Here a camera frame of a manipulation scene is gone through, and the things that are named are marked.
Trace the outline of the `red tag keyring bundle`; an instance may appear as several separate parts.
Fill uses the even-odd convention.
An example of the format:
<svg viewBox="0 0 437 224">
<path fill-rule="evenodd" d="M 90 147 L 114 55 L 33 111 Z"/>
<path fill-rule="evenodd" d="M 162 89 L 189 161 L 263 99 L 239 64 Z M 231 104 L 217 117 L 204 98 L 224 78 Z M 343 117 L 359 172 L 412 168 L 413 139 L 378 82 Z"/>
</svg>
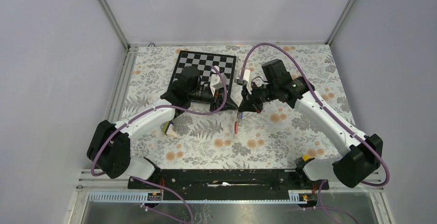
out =
<svg viewBox="0 0 437 224">
<path fill-rule="evenodd" d="M 238 134 L 240 118 L 241 118 L 241 113 L 237 112 L 236 119 L 234 122 L 234 134 Z"/>
</svg>

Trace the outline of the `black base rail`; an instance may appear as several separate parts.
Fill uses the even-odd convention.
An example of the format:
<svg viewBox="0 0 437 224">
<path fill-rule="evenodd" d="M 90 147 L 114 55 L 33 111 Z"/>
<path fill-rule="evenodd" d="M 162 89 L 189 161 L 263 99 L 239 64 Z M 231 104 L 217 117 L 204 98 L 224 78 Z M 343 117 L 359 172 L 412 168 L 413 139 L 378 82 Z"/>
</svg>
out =
<svg viewBox="0 0 437 224">
<path fill-rule="evenodd" d="M 327 182 L 311 181 L 302 170 L 294 169 L 159 169 L 148 179 L 152 184 L 129 178 L 128 189 L 157 190 L 168 187 L 177 194 L 200 192 L 236 192 L 248 194 L 266 191 L 302 191 L 314 196 Z"/>
</svg>

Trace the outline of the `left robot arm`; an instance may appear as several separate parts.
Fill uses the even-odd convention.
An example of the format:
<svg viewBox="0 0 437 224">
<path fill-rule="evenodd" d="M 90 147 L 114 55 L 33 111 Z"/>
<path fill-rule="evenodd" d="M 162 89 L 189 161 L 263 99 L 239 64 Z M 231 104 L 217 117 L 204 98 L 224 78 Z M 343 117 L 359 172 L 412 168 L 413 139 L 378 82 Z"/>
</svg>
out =
<svg viewBox="0 0 437 224">
<path fill-rule="evenodd" d="M 197 67 L 185 67 L 160 99 L 143 112 L 115 123 L 100 122 L 87 151 L 92 162 L 91 175 L 106 175 L 111 179 L 126 175 L 139 178 L 147 188 L 156 187 L 160 181 L 156 166 L 147 158 L 132 157 L 131 145 L 185 112 L 200 115 L 200 112 L 190 110 L 190 95 L 200 88 L 200 81 Z"/>
</svg>

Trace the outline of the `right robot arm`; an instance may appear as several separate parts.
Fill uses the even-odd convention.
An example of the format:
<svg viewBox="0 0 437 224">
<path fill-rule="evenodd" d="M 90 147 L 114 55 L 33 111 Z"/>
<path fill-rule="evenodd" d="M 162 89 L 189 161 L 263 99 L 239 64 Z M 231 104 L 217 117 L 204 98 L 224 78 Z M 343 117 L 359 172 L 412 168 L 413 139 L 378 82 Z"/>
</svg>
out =
<svg viewBox="0 0 437 224">
<path fill-rule="evenodd" d="M 292 78 L 281 60 L 263 64 L 262 70 L 266 83 L 260 86 L 252 81 L 247 69 L 240 70 L 235 78 L 235 83 L 243 87 L 238 111 L 260 113 L 266 102 L 287 103 L 315 124 L 339 153 L 331 159 L 311 159 L 300 165 L 302 171 L 295 176 L 300 188 L 308 189 L 317 180 L 335 179 L 354 188 L 380 167 L 383 141 L 378 135 L 368 136 L 346 121 L 304 77 Z"/>
</svg>

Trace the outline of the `toy brick stack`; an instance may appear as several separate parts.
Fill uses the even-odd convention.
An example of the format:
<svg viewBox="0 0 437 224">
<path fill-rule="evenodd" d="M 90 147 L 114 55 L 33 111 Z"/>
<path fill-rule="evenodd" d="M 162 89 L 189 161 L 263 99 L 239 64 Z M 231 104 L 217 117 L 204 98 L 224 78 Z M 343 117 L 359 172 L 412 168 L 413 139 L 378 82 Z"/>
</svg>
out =
<svg viewBox="0 0 437 224">
<path fill-rule="evenodd" d="M 177 138 L 177 133 L 174 131 L 173 127 L 174 125 L 172 121 L 166 122 L 163 128 L 163 134 L 173 139 Z"/>
</svg>

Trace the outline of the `black grey chessboard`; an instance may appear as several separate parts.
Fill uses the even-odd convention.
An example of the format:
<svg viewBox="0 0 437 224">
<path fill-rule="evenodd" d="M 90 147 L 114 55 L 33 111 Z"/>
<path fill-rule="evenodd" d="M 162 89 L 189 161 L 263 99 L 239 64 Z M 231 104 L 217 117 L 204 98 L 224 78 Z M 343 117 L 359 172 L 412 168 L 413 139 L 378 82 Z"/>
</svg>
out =
<svg viewBox="0 0 437 224">
<path fill-rule="evenodd" d="M 178 55 L 170 83 L 178 79 L 183 68 L 189 66 L 197 67 L 200 73 L 200 87 L 195 94 L 191 95 L 191 99 L 193 102 L 211 104 L 213 100 L 216 100 L 209 87 L 211 75 L 214 73 L 211 67 L 215 66 L 225 75 L 228 91 L 227 102 L 235 106 L 236 104 L 231 99 L 230 94 L 232 90 L 231 81 L 234 79 L 236 69 L 236 61 L 237 57 L 232 55 L 182 50 Z"/>
</svg>

